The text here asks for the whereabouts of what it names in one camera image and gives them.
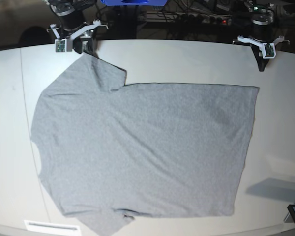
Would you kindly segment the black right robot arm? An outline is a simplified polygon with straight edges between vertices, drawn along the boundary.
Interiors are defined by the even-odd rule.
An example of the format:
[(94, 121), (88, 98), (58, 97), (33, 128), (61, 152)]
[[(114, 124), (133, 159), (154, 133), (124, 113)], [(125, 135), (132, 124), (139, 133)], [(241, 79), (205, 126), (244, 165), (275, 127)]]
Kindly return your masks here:
[(59, 20), (59, 24), (51, 24), (47, 29), (56, 38), (55, 51), (93, 54), (94, 30), (99, 26), (99, 21), (86, 21), (83, 11), (94, 6), (97, 1), (47, 0), (45, 3)]

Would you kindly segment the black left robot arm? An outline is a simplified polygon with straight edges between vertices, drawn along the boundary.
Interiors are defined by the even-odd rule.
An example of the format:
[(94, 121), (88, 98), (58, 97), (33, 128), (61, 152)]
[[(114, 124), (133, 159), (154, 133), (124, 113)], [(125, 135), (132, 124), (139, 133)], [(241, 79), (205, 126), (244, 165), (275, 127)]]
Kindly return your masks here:
[[(274, 22), (274, 12), (269, 9), (269, 6), (258, 4), (256, 0), (247, 0), (246, 6), (248, 11), (251, 13), (251, 29), (252, 32), (248, 36), (255, 41), (260, 43), (272, 43), (274, 41), (273, 33), (273, 22)], [(269, 59), (264, 59), (262, 57), (262, 51), (258, 46), (251, 44), (250, 47), (256, 59), (258, 70), (264, 72), (265, 67), (269, 63)]]

